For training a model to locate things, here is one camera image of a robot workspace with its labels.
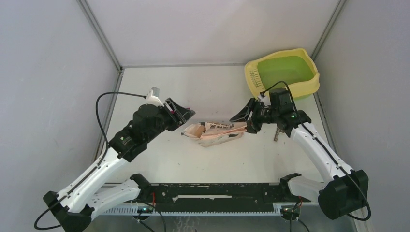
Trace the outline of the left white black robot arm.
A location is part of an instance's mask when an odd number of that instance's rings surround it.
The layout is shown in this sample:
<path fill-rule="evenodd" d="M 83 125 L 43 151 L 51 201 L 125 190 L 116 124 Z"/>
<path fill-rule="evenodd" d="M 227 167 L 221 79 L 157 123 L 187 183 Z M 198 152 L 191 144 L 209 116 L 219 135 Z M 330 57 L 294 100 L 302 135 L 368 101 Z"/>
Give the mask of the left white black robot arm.
<path fill-rule="evenodd" d="M 116 172 L 147 149 L 148 143 L 164 131 L 174 131 L 189 121 L 195 111 L 171 98 L 162 103 L 150 97 L 133 113 L 132 120 L 108 143 L 100 155 L 75 181 L 59 192 L 49 191 L 43 200 L 66 232 L 82 232 L 97 216 L 126 201 L 150 198 L 150 183 L 133 174 L 122 184 L 98 193 Z"/>

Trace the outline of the pink cat litter bag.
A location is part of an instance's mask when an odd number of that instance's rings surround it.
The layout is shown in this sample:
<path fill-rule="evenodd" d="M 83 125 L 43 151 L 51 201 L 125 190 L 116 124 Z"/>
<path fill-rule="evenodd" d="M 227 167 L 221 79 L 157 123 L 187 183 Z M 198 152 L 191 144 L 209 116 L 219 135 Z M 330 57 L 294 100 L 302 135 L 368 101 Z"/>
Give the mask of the pink cat litter bag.
<path fill-rule="evenodd" d="M 246 126 L 246 122 L 200 122 L 186 127 L 181 135 L 195 140 L 202 147 L 210 147 L 241 138 L 247 131 Z"/>

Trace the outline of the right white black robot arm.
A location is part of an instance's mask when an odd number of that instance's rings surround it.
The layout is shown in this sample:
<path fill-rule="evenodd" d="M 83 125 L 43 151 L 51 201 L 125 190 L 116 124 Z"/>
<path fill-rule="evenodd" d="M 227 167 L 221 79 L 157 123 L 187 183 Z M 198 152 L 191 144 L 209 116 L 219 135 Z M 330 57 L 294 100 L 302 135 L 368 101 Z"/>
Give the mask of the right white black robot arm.
<path fill-rule="evenodd" d="M 322 181 L 314 181 L 299 173 L 280 179 L 279 194 L 285 201 L 301 197 L 319 204 L 329 219 L 349 216 L 367 221 L 371 208 L 367 200 L 368 175 L 354 170 L 339 157 L 320 136 L 311 118 L 295 106 L 292 93 L 285 88 L 261 92 L 229 120 L 244 122 L 248 133 L 257 134 L 263 124 L 275 124 L 296 142 L 312 161 Z"/>

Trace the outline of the black sealing clip strip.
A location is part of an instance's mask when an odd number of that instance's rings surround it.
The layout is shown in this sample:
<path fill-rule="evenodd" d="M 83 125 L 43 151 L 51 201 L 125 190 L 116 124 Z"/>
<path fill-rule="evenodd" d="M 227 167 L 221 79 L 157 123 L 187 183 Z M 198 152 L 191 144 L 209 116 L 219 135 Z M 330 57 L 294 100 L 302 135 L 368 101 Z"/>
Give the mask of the black sealing clip strip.
<path fill-rule="evenodd" d="M 280 136 L 281 133 L 282 133 L 282 129 L 277 128 L 277 129 L 276 129 L 276 132 L 275 132 L 274 139 L 273 139 L 274 142 L 277 142 L 277 141 L 278 141 L 278 138 L 279 138 L 279 136 Z"/>

